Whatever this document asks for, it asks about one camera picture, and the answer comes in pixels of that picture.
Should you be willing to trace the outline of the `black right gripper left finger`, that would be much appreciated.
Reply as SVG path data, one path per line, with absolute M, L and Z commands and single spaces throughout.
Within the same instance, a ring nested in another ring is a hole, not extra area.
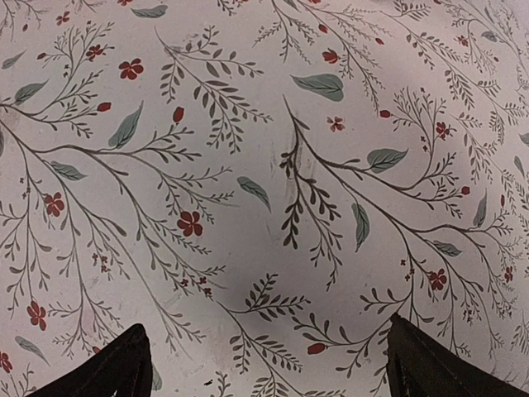
M 153 364 L 145 327 L 135 323 L 70 373 L 32 393 L 37 397 L 148 397 Z

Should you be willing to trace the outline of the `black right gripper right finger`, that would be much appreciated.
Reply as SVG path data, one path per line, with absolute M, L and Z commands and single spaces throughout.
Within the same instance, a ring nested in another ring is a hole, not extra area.
M 386 370 L 392 396 L 528 395 L 462 360 L 398 313 L 390 321 Z

